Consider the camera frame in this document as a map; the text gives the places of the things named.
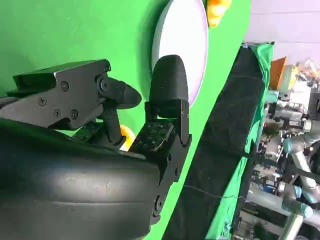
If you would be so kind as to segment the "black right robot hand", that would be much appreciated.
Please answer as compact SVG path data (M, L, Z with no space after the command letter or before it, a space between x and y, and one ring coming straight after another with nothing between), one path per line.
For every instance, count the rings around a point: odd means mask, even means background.
M106 59L16 75L0 100L3 240L140 240L160 219L192 135L185 66L155 64L145 122L128 150L118 110L142 100Z

